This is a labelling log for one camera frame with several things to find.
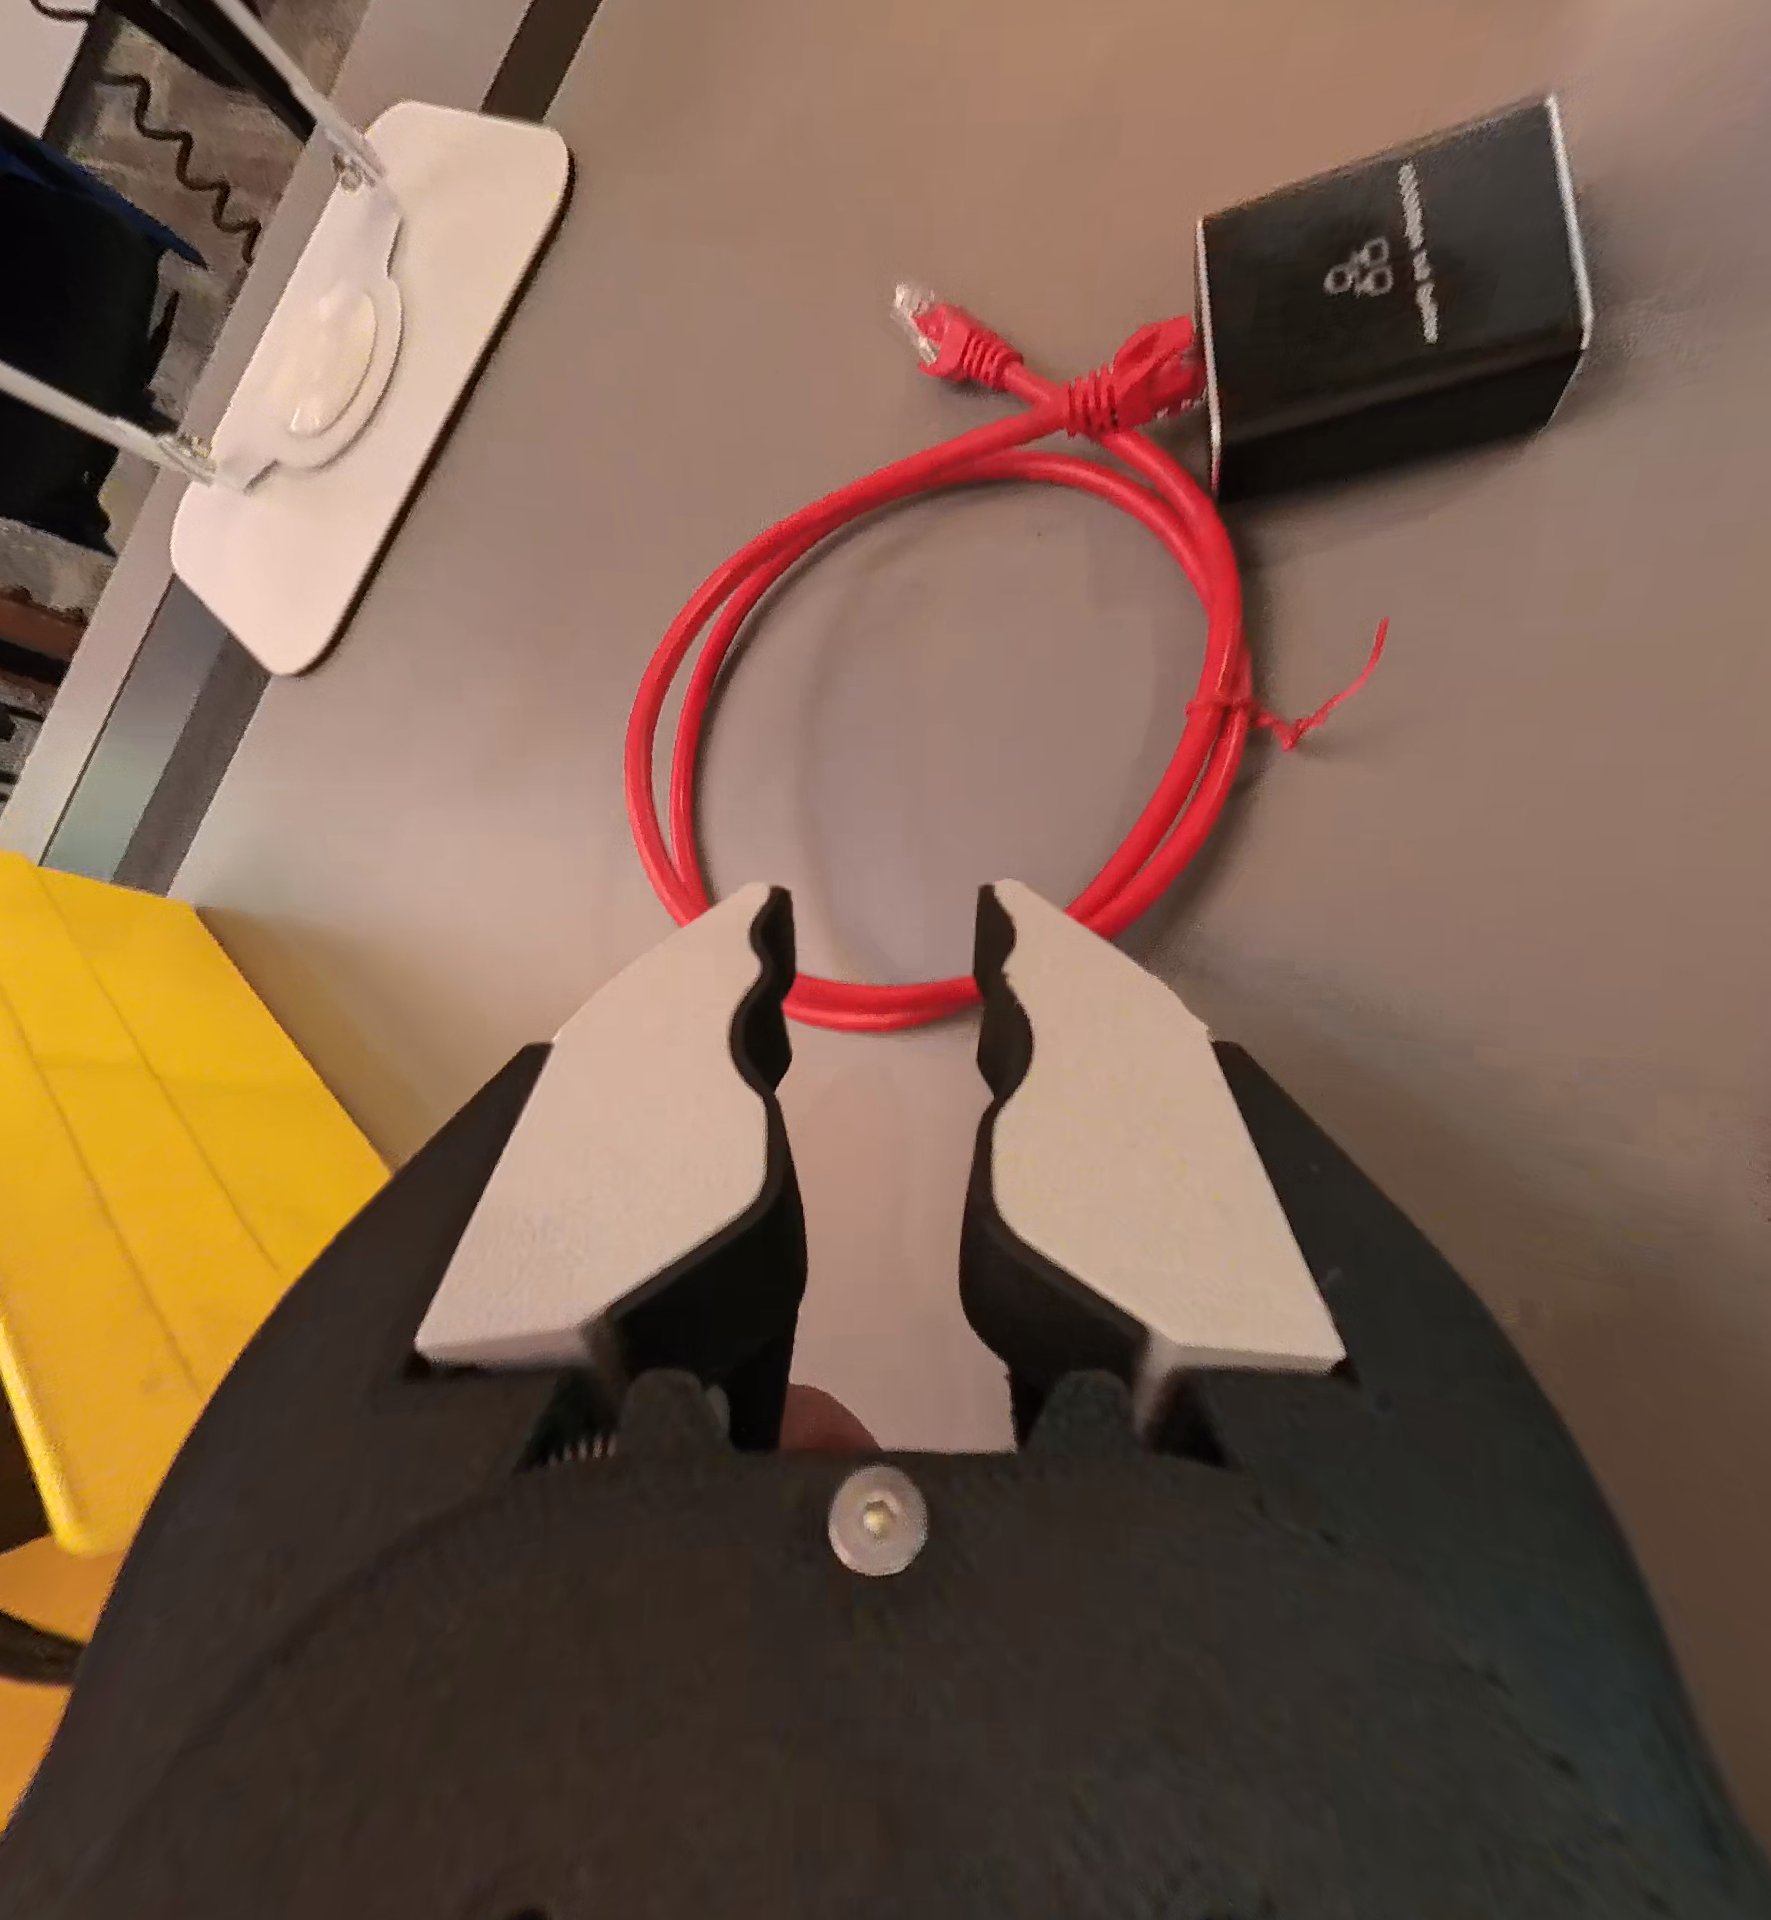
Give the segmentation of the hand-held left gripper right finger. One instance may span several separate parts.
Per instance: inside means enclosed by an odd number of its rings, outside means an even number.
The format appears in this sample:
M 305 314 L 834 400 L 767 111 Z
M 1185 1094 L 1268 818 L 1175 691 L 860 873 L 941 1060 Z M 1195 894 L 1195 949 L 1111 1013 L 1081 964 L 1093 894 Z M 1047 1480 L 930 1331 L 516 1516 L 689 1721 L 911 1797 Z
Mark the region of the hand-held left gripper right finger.
M 1329 1379 L 1344 1340 L 1185 1002 L 1022 880 L 981 889 L 972 1144 L 957 1294 L 1015 1428 L 1072 1372 L 1162 1439 L 1185 1379 Z

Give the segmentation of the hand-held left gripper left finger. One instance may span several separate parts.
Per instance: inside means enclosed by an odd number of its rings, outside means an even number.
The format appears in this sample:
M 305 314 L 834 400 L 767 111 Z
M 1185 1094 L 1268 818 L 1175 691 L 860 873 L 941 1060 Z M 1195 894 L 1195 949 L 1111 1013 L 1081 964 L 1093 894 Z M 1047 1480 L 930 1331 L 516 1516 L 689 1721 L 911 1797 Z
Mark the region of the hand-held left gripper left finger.
M 806 1294 L 790 1070 L 790 898 L 744 883 L 648 949 L 549 1039 L 416 1356 L 566 1371 L 610 1406 L 652 1371 L 773 1450 Z

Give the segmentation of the yellow plastic bin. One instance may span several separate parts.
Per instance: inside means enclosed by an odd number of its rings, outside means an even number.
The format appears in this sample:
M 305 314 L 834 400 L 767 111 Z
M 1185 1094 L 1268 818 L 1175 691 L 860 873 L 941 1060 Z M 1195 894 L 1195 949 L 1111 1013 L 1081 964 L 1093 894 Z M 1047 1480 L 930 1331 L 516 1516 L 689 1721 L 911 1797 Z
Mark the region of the yellow plastic bin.
M 387 1168 L 183 903 L 0 847 L 0 1559 L 104 1598 L 179 1447 Z M 0 1598 L 0 1828 L 90 1626 Z

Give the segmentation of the black ethernet adapter box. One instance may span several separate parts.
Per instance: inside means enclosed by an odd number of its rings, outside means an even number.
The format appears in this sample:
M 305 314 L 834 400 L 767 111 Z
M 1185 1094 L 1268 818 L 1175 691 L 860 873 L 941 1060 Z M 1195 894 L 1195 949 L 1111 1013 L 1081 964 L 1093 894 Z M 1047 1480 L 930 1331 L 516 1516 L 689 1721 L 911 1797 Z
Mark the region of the black ethernet adapter box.
M 1540 433 L 1592 342 L 1557 97 L 1207 214 L 1191 307 L 1216 501 Z

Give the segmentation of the red twist tie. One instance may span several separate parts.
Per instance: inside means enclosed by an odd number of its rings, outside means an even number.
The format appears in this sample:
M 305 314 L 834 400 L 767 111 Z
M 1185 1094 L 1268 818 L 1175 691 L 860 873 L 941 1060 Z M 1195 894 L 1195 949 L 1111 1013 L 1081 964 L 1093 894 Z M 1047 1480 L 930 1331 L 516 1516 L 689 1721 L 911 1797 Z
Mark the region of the red twist tie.
M 1363 690 L 1377 678 L 1377 669 L 1389 648 L 1389 637 L 1392 637 L 1392 620 L 1381 618 L 1361 673 L 1353 673 L 1350 685 L 1330 691 L 1310 713 L 1282 716 L 1277 711 L 1265 706 L 1254 691 L 1198 691 L 1195 698 L 1185 703 L 1185 716 L 1209 716 L 1221 729 L 1229 729 L 1232 722 L 1241 722 L 1249 732 L 1268 734 L 1282 754 L 1295 754 L 1306 743 L 1306 734 L 1329 729 L 1330 716 L 1343 706 L 1350 706 L 1355 695 L 1363 695 Z

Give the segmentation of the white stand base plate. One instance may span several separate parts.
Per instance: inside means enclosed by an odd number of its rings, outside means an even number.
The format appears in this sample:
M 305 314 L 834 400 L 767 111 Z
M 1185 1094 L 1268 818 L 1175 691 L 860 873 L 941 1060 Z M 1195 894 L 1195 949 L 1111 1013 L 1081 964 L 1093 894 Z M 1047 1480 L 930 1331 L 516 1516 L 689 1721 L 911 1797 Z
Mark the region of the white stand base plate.
M 554 127 L 399 102 L 272 302 L 183 489 L 179 582 L 272 678 L 341 644 L 543 250 L 573 153 Z

